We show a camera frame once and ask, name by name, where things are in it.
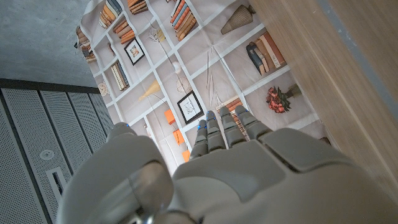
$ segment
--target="perforated metal panel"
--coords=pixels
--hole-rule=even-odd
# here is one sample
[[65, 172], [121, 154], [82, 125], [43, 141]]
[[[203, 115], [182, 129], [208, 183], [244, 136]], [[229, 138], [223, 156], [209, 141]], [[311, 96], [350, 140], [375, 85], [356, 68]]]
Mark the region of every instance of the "perforated metal panel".
[[91, 156], [91, 151], [68, 96], [66, 93], [54, 91], [40, 93], [69, 164], [76, 171]]
[[47, 223], [0, 103], [0, 223]]
[[[47, 210], [55, 222], [58, 203], [45, 172], [60, 167], [67, 182], [71, 175], [39, 94], [34, 90], [2, 89], [2, 92]], [[43, 150], [53, 151], [54, 157], [49, 160], [41, 159], [40, 153]]]
[[102, 96], [100, 94], [90, 93], [88, 96], [90, 97], [91, 102], [93, 103], [94, 109], [97, 112], [99, 121], [101, 122], [102, 127], [104, 128], [105, 134], [108, 136], [109, 132], [111, 132], [113, 128], [113, 123], [108, 113], [108, 110], [106, 109], [104, 100], [102, 99]]
[[100, 149], [106, 141], [104, 130], [86, 93], [68, 93], [81, 127], [86, 134], [93, 152]]

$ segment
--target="wooden panel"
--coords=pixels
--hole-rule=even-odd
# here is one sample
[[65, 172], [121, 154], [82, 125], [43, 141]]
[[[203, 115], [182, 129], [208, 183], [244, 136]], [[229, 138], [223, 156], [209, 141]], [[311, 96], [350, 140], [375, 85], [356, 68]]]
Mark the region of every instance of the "wooden panel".
[[397, 121], [317, 1], [251, 3], [340, 150], [398, 202]]
[[330, 5], [398, 101], [398, 1], [331, 0]]

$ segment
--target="concrete ceiling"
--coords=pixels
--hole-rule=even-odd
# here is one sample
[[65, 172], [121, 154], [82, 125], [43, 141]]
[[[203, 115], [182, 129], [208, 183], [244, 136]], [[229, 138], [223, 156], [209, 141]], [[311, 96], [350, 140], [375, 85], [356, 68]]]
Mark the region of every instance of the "concrete ceiling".
[[1, 1], [0, 78], [95, 87], [73, 47], [89, 1]]

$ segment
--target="picture frame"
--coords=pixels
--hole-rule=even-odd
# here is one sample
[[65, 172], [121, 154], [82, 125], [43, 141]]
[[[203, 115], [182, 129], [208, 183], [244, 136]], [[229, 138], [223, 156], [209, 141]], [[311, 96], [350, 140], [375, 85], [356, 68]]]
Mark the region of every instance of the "picture frame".
[[181, 114], [184, 118], [185, 124], [189, 124], [198, 117], [204, 115], [196, 94], [191, 91], [185, 95], [179, 102], [177, 102]]
[[133, 38], [127, 46], [124, 47], [124, 51], [129, 56], [129, 59], [134, 66], [143, 56], [145, 56], [142, 47], [138, 44], [136, 38]]

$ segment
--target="orange object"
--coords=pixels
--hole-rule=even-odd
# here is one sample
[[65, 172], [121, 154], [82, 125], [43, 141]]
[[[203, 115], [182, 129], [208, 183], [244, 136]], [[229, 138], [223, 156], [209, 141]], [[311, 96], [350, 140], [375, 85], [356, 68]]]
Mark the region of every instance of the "orange object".
[[167, 110], [164, 115], [166, 116], [167, 122], [169, 122], [169, 124], [172, 124], [175, 122], [175, 118], [174, 115], [172, 113], [172, 110]]
[[189, 161], [189, 156], [191, 156], [191, 152], [189, 152], [189, 150], [182, 152], [182, 157], [184, 157], [185, 162]]
[[181, 131], [179, 129], [174, 131], [173, 135], [178, 145], [181, 145], [181, 143], [184, 142], [184, 138], [182, 137]]

